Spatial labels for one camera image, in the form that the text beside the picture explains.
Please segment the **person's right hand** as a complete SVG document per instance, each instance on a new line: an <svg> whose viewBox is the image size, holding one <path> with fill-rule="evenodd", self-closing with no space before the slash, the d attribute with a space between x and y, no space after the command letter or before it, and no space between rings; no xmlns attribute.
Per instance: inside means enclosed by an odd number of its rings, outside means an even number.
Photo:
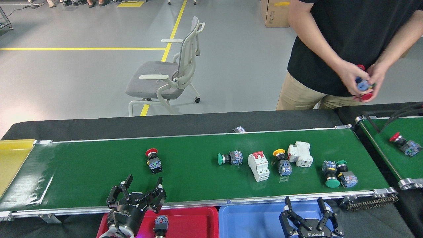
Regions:
<svg viewBox="0 0 423 238"><path fill-rule="evenodd" d="M343 59L337 61L334 71L339 75L341 81L349 93L358 97L364 93L358 89L356 78L360 77L364 80L370 80L369 74L367 72L364 72L358 66Z"/></svg>

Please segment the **person's left hand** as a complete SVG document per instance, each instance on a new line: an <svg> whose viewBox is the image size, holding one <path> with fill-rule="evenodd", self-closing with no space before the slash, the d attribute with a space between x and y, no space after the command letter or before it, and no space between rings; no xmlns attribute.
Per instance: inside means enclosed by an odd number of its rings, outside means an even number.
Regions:
<svg viewBox="0 0 423 238"><path fill-rule="evenodd" d="M367 73L361 75L361 78L367 80L368 83L375 84L375 86L372 87L372 97L368 100L361 99L361 102L370 102L378 96L389 67L390 65L388 63L377 60L373 65L370 66L370 68L367 70Z"/></svg>

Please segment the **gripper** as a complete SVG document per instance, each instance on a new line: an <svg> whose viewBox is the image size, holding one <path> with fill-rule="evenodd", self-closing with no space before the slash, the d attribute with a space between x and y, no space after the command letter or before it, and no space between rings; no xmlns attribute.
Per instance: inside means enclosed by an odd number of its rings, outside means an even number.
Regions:
<svg viewBox="0 0 423 238"><path fill-rule="evenodd" d="M136 197L131 204L131 195L128 188L133 181L133 175L128 175L125 181L112 187L107 198L108 207L113 208L107 215L108 236L136 236L141 226L146 210L159 213L165 199L166 192L163 188L163 178L159 177L155 188ZM118 205L118 195L123 193L122 204Z"/></svg>
<svg viewBox="0 0 423 238"><path fill-rule="evenodd" d="M279 221L286 237L332 238L344 236L344 230L337 221L338 213L333 213L327 208L321 197L318 199L318 205L323 217L319 221L317 228L312 228L307 220L293 211L288 196L285 198L285 204L284 211L279 215ZM331 220L333 231L326 227L328 220Z"/></svg>

